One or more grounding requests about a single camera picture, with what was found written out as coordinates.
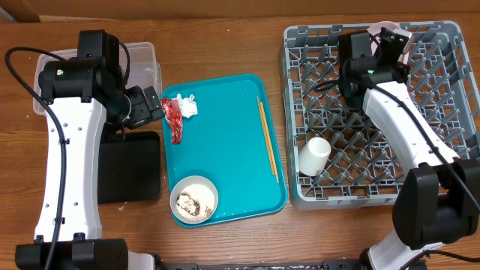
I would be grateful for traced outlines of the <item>clear plastic bin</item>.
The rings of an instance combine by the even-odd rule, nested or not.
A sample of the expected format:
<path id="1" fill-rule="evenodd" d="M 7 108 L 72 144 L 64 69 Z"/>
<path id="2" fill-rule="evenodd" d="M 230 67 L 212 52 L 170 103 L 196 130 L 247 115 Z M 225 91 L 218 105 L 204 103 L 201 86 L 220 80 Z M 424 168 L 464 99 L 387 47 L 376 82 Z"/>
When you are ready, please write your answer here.
<path id="1" fill-rule="evenodd" d="M 46 117 L 51 142 L 68 136 L 98 143 L 107 117 L 126 128 L 131 102 L 126 92 L 139 86 L 158 87 L 158 63 L 151 43 L 124 49 L 120 62 L 118 40 L 108 34 L 79 39 L 76 49 L 44 51 L 37 63 L 34 111 Z M 112 107 L 110 115 L 107 108 Z"/>

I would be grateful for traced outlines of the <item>white napkin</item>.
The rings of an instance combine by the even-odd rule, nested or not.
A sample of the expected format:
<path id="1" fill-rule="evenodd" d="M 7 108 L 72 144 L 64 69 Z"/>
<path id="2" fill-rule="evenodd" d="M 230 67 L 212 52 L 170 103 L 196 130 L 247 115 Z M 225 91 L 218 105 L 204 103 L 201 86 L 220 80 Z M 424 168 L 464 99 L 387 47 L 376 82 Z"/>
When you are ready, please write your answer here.
<path id="1" fill-rule="evenodd" d="M 180 94 L 177 94 L 176 100 L 178 102 L 178 107 L 181 110 L 181 115 L 184 118 L 189 119 L 192 116 L 198 114 L 197 102 L 194 100 L 195 96 L 191 94 L 189 97 L 182 97 Z"/>

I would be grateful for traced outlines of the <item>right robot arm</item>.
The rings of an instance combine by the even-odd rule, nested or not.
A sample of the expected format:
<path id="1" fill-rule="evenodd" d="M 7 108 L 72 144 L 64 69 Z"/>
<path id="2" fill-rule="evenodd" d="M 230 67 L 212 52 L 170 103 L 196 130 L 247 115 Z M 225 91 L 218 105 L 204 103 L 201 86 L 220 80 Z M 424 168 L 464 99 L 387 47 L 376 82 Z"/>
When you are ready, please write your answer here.
<path id="1" fill-rule="evenodd" d="M 380 129 L 406 174 L 394 229 L 362 256 L 368 269 L 423 269 L 422 257 L 473 235 L 479 223 L 479 162 L 460 159 L 416 109 L 410 67 L 399 60 L 410 40 L 409 32 L 381 28 L 338 41 L 340 93 Z"/>

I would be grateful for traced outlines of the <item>white cup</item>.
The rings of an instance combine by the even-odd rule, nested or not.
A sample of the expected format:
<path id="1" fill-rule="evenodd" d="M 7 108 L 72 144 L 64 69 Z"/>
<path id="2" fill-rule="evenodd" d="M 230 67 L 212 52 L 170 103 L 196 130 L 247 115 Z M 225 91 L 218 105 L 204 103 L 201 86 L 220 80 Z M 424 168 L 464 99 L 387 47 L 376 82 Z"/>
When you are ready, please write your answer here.
<path id="1" fill-rule="evenodd" d="M 299 171 L 306 176 L 318 176 L 326 166 L 332 147 L 322 137 L 313 137 L 298 154 Z"/>

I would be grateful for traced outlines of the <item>wooden chopstick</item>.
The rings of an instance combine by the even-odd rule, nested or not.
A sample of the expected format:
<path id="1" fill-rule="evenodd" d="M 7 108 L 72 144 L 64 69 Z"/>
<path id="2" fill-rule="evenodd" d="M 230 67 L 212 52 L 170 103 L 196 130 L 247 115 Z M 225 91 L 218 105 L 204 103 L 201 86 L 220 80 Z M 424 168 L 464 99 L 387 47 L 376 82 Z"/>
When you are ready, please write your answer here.
<path id="1" fill-rule="evenodd" d="M 266 145 L 267 152 L 268 152 L 269 163 L 270 163 L 270 166 L 271 166 L 271 173 L 272 173 L 273 176 L 276 177 L 277 182 L 278 182 L 277 169 L 276 169 L 276 165 L 275 165 L 275 157 L 274 157 L 274 153 L 273 153 L 273 150 L 272 150 L 272 143 L 271 143 L 271 140 L 270 140 L 269 127 L 268 127 L 268 123 L 266 121 L 265 110 L 264 110 L 264 107 L 263 107 L 263 103 L 260 101 L 260 97 L 257 96 L 256 100 L 257 100 L 257 104 L 258 104 L 258 108 L 259 108 L 259 116 L 260 116 L 260 119 L 261 119 L 261 122 L 262 122 L 262 129 L 263 129 L 263 133 L 264 133 L 264 137 L 265 137 L 265 145 Z"/>
<path id="2" fill-rule="evenodd" d="M 261 116 L 262 116 L 262 123 L 263 123 L 263 129 L 264 129 L 264 133 L 266 135 L 266 144 L 267 144 L 267 149 L 268 149 L 268 155 L 269 155 L 269 159 L 270 159 L 270 163 L 271 163 L 271 170 L 272 170 L 272 174 L 275 176 L 276 178 L 276 182 L 279 184 L 279 178 L 278 178 L 278 170 L 277 170 L 277 166 L 276 166 L 276 161 L 275 161 L 275 156 L 274 156 L 274 152 L 273 152 L 273 147 L 272 147 L 272 141 L 271 141 L 271 137 L 270 137 L 270 133 L 269 133 L 269 126 L 268 126 L 268 122 L 267 122 L 267 119 L 266 119 L 266 113 L 265 113 L 265 109 L 264 109 L 264 106 L 263 106 L 263 102 L 259 102 L 259 111 L 261 113 Z"/>

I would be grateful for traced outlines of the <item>red snack wrapper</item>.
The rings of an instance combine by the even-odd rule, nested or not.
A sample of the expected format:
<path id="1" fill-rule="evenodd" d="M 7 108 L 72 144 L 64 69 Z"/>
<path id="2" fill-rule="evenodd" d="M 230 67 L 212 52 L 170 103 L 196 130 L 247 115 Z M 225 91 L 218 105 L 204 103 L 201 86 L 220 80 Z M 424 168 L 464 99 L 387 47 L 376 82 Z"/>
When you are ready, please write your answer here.
<path id="1" fill-rule="evenodd" d="M 171 129 L 171 143 L 179 144 L 183 135 L 183 117 L 179 102 L 176 99 L 162 98 L 160 103 L 164 118 Z"/>

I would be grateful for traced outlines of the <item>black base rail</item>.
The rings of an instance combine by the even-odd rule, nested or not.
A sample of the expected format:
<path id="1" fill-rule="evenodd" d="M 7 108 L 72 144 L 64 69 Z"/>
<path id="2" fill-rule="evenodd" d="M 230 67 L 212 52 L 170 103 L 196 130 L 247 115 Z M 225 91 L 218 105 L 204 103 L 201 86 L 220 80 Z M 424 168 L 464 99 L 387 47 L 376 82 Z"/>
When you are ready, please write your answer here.
<path id="1" fill-rule="evenodd" d="M 293 263 L 254 263 L 254 264 L 222 264 L 198 265 L 188 263 L 160 264 L 164 270 L 361 270 L 358 259 L 327 259 L 323 262 L 293 262 Z"/>

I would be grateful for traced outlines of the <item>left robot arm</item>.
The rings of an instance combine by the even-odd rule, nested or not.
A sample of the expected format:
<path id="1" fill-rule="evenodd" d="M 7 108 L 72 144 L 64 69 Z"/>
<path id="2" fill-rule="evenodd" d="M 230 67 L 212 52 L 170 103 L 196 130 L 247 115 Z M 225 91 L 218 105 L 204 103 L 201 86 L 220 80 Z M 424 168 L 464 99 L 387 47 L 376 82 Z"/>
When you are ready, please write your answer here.
<path id="1" fill-rule="evenodd" d="M 164 117 L 153 87 L 128 87 L 126 46 L 103 30 L 79 33 L 73 58 L 52 54 L 31 96 L 49 128 L 42 211 L 31 244 L 16 247 L 20 269 L 162 269 L 161 258 L 135 253 L 122 238 L 103 238 L 98 212 L 101 142 Z"/>

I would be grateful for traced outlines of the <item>teal serving tray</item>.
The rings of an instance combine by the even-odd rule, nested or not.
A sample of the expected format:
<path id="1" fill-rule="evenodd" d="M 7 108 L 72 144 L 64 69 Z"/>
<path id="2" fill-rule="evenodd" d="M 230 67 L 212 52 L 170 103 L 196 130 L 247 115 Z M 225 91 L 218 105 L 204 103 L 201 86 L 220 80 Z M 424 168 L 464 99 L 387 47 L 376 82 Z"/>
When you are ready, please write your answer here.
<path id="1" fill-rule="evenodd" d="M 188 176 L 202 176 L 216 187 L 217 209 L 204 225 L 279 212 L 287 186 L 263 81 L 244 73 L 186 82 L 163 90 L 163 98 L 194 95 L 198 114 L 183 121 L 182 141 L 171 143 L 163 122 L 166 172 L 173 188 Z M 263 103 L 279 184 L 272 175 L 257 96 Z"/>

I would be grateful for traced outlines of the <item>grey bowl with food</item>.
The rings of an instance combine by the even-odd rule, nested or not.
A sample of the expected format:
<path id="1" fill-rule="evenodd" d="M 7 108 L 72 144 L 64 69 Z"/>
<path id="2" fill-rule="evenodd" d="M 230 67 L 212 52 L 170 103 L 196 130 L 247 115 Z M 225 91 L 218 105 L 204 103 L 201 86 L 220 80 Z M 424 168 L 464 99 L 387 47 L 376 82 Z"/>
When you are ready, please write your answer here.
<path id="1" fill-rule="evenodd" d="M 219 197 L 216 187 L 205 177 L 192 175 L 180 180 L 170 192 L 170 208 L 179 221 L 196 225 L 212 218 Z"/>

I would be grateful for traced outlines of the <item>grey dishwasher rack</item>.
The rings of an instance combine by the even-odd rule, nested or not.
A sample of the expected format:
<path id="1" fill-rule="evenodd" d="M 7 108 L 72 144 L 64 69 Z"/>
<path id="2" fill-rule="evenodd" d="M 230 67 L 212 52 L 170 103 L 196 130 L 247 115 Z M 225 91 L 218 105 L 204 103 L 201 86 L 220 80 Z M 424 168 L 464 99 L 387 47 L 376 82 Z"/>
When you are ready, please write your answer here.
<path id="1" fill-rule="evenodd" d="M 403 22 L 413 43 L 408 91 L 436 134 L 463 159 L 479 158 L 479 88 L 464 35 L 452 21 Z M 337 88 L 315 91 L 338 77 L 338 38 L 361 24 L 296 25 L 285 29 L 280 80 L 286 116 L 286 151 L 292 205 L 300 210 L 391 205 L 404 180 L 386 138 Z M 317 176 L 299 171 L 299 152 L 313 137 L 331 145 Z"/>

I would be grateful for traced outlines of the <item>black tray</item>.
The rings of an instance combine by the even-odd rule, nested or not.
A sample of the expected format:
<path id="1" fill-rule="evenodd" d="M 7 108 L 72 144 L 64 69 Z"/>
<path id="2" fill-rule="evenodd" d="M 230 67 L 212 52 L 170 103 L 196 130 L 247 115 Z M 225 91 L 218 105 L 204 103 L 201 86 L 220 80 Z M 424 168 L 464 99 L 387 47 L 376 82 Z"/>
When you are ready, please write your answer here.
<path id="1" fill-rule="evenodd" d="M 97 195 L 100 204 L 155 200 L 161 191 L 161 141 L 154 131 L 103 135 Z"/>

